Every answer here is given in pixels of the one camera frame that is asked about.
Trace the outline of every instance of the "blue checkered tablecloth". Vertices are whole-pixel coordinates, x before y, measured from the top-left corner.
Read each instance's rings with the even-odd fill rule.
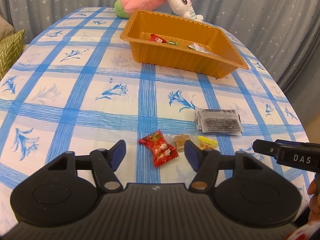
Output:
[[[85,155],[111,148],[119,139],[127,154],[116,175],[122,182],[185,182],[195,173],[184,154],[154,168],[139,138],[196,130],[194,108],[236,109],[241,137],[217,136],[219,151],[251,153],[297,186],[302,211],[309,203],[313,173],[282,167],[253,152],[255,139],[308,141],[285,95],[258,59],[223,30],[249,66],[223,79],[132,59],[120,39],[127,20],[112,8],[80,8],[30,44],[0,82],[0,234],[16,220],[12,189],[66,150]],[[91,173],[79,175],[93,182]],[[232,176],[220,171],[218,182]]]

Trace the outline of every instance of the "hand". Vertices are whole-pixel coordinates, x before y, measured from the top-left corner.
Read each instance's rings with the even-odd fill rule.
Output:
[[[308,188],[308,195],[313,195],[310,199],[309,208],[311,210],[309,215],[309,222],[320,220],[320,194],[317,195],[316,181],[313,180]]]

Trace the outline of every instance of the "white bunny plush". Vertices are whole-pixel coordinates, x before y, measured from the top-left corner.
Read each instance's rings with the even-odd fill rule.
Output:
[[[203,16],[196,15],[190,0],[167,0],[172,11],[181,17],[202,22]]]

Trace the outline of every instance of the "orange plastic tray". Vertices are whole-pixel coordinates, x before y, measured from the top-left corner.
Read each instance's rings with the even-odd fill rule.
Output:
[[[154,33],[179,46],[149,41]],[[157,64],[223,78],[237,68],[248,69],[236,47],[222,30],[169,14],[136,10],[120,38],[128,41],[136,62]],[[214,56],[192,50],[197,43]]]

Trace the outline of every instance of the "zigzag pattern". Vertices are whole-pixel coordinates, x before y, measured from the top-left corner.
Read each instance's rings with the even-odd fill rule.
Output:
[[[20,57],[23,37],[21,30],[0,41],[0,80]]]

